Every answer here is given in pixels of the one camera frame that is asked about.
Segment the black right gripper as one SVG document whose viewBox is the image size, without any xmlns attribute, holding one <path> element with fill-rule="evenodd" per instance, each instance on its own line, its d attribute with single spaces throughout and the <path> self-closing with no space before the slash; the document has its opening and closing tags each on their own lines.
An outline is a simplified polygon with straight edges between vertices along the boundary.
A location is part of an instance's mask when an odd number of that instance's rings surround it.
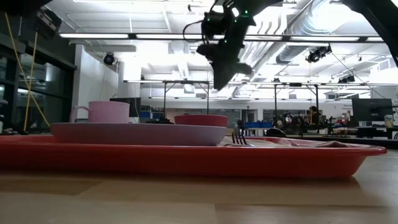
<svg viewBox="0 0 398 224">
<path fill-rule="evenodd" d="M 214 89 L 222 90 L 236 73 L 252 74 L 252 67 L 239 59 L 241 40 L 221 39 L 217 44 L 200 44 L 197 53 L 204 56 L 213 68 Z"/>
</svg>

